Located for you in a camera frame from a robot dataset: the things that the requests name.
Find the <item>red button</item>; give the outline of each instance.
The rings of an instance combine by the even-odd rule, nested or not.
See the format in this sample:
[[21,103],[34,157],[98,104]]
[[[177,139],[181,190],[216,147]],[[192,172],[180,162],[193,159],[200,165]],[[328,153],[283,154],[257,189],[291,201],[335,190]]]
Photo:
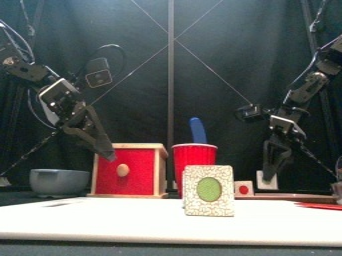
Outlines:
[[249,194],[249,187],[246,186],[246,185],[242,185],[241,187],[240,187],[240,192],[241,192],[241,194],[242,195],[246,195],[246,194]]

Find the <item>gray bowl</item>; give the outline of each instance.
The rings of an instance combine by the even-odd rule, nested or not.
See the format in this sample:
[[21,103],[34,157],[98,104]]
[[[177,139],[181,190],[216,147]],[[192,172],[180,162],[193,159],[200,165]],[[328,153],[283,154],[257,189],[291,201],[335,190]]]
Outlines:
[[75,197],[85,191],[90,172],[61,169],[33,169],[30,185],[39,197]]

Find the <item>drawer knob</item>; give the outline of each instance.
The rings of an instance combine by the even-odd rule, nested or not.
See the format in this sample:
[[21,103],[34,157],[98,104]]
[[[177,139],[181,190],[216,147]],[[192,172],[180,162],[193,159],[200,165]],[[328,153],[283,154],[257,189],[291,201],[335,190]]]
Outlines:
[[128,164],[120,164],[117,167],[117,173],[120,177],[126,177],[130,173],[130,167]]

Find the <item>blue object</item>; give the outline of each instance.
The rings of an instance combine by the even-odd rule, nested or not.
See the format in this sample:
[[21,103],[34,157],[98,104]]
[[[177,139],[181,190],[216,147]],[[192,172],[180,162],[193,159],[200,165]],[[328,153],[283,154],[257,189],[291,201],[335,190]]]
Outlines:
[[206,130],[205,130],[205,126],[202,124],[201,119],[198,117],[193,117],[189,123],[190,123],[194,143],[208,144]]

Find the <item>wooden box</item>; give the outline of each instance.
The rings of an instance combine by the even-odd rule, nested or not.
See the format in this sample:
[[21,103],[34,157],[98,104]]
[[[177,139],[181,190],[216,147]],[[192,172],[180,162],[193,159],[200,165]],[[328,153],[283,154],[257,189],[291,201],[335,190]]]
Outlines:
[[114,143],[117,159],[96,155],[90,196],[165,198],[168,151],[160,143]]

